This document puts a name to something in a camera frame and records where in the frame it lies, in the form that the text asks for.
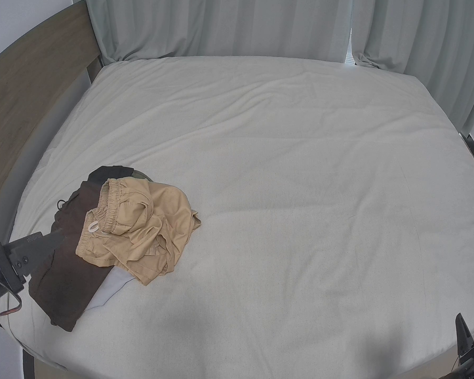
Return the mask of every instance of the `mattress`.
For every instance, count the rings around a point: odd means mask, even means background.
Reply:
[[[414,77],[322,61],[189,57],[102,69],[23,194],[47,233],[100,165],[179,187],[202,226],[175,270],[74,331],[29,298],[1,320],[88,378],[379,377],[474,328],[474,159]]]

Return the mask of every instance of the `wooden headboard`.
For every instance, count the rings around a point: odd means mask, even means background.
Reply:
[[[85,68],[101,69],[86,3],[27,32],[0,54],[0,190],[39,122]]]

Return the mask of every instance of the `pile of clothes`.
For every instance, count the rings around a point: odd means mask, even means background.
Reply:
[[[130,167],[102,166],[58,202],[51,231],[65,238],[32,273],[28,291],[52,325],[71,332],[114,266],[121,286],[133,278],[147,285],[173,271],[199,226],[180,189]]]

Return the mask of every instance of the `curtain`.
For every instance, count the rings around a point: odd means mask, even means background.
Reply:
[[[474,0],[354,0],[356,64],[417,77],[458,131],[474,123]]]
[[[353,0],[86,0],[105,64],[191,55],[343,62]]]

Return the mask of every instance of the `white bed sheet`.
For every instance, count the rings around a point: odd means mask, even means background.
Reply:
[[[49,232],[100,165],[181,188],[202,226],[173,273],[73,332],[22,292],[2,324],[88,378],[375,377],[474,328],[474,159],[414,77],[321,61],[105,67],[32,177],[13,238]]]

